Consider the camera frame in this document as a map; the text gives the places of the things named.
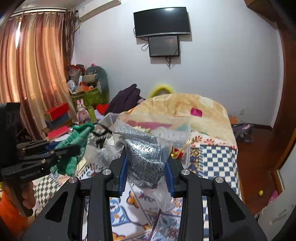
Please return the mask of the person left hand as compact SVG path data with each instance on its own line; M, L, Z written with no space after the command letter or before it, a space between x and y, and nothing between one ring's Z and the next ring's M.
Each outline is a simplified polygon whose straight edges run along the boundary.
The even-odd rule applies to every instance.
M36 199L34 195L33 183L32 181L28 182L22 187L22 204L27 209L32 209L36 204ZM17 209L16 203L17 199L15 198L13 189L6 182L3 183L3 199L5 200L2 213L8 217L18 217L20 212Z

